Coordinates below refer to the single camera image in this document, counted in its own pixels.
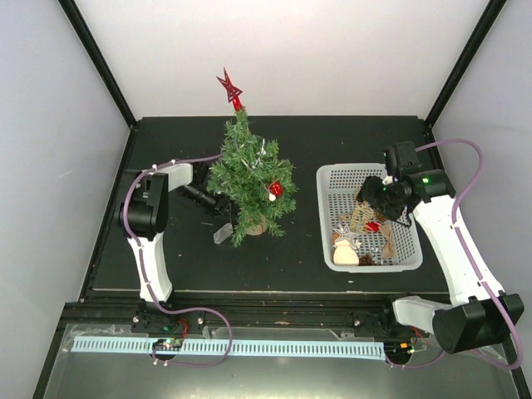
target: red wire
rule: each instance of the red wire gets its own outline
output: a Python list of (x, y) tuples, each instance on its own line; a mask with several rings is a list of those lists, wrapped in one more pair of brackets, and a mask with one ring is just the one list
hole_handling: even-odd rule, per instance
[(419, 338), (421, 338), (421, 339), (423, 340), (423, 342), (424, 342), (428, 347), (430, 346), (430, 345), (429, 345), (429, 342), (425, 339), (425, 337), (423, 337), (423, 336), (421, 335), (421, 333), (419, 332), (419, 330), (418, 330), (417, 328), (411, 326), (411, 329), (414, 330), (414, 332), (416, 333), (416, 335), (417, 335)]
[(189, 332), (189, 324), (183, 318), (180, 318), (178, 320), (178, 323), (183, 323), (183, 333), (181, 334), (181, 338), (185, 339), (186, 334)]

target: red ornament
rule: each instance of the red ornament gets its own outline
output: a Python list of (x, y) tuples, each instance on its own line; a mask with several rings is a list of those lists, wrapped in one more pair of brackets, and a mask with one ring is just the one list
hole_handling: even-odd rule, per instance
[(233, 102), (234, 109), (236, 111), (240, 111), (242, 109), (242, 103), (239, 100), (239, 96), (243, 93), (243, 91), (233, 85), (225, 68), (224, 77), (225, 79), (222, 79), (221, 77), (216, 77), (216, 79), (218, 79), (222, 86), (225, 87), (225, 90), (227, 90), (227, 102)]
[(373, 233), (376, 233), (377, 231), (379, 231), (379, 227), (381, 227), (381, 224), (377, 223), (377, 222), (367, 222), (366, 223), (366, 230), (367, 231), (372, 231)]
[(283, 194), (283, 186), (278, 181), (274, 181), (271, 185), (269, 185), (269, 192), (276, 197), (279, 197)]

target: artificial christmas tree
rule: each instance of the artificial christmas tree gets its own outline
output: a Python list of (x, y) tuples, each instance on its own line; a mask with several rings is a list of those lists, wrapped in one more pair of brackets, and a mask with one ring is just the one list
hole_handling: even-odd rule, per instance
[(238, 224), (232, 238), (234, 246), (244, 241), (246, 234), (256, 235), (266, 229), (273, 236), (284, 231), (276, 220), (295, 210), (292, 194), (293, 166), (278, 158), (278, 142), (266, 141), (249, 131), (248, 114), (240, 102), (240, 89), (234, 87), (224, 70), (220, 79), (234, 105), (236, 121), (225, 125), (226, 136), (222, 155), (210, 168), (208, 190), (228, 195), (239, 207)]

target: white plastic basket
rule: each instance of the white plastic basket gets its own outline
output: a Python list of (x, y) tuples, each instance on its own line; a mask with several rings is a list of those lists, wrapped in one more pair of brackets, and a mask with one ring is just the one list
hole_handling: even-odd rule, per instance
[[(370, 254), (374, 266), (349, 266), (333, 263), (333, 229), (341, 222), (341, 214), (351, 214), (355, 205), (355, 194), (368, 176), (386, 177), (384, 164), (336, 164), (325, 165), (318, 169), (319, 220), (322, 229), (323, 255), (329, 268), (337, 272), (349, 273), (393, 273), (419, 268), (423, 261), (416, 224), (411, 215), (411, 227), (392, 223), (392, 240), (396, 247), (396, 257), (382, 259), (382, 246), (386, 239), (380, 233), (360, 234), (362, 244), (357, 250), (358, 256)], [(406, 222), (406, 212), (401, 221)]]

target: black table surface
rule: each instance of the black table surface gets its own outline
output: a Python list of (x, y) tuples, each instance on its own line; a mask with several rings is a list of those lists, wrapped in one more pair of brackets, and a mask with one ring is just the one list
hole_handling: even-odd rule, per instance
[[(448, 293), (428, 238), (418, 226), (423, 264), (400, 273), (341, 273), (324, 262), (316, 192), (320, 166), (382, 163), (382, 149), (395, 142), (425, 144), (415, 116), (250, 116), (251, 131), (277, 139), (280, 156), (296, 166), (297, 209), (280, 224), (282, 238), (248, 237), (240, 248), (216, 245), (213, 233), (227, 219), (213, 217), (170, 193), (165, 231), (166, 267), (176, 291), (245, 293)], [(145, 169), (171, 159), (219, 153), (228, 117), (151, 117), (139, 122), (126, 166)], [(420, 154), (431, 169), (428, 154)], [(95, 290), (139, 290), (135, 259), (112, 223), (97, 265)]]

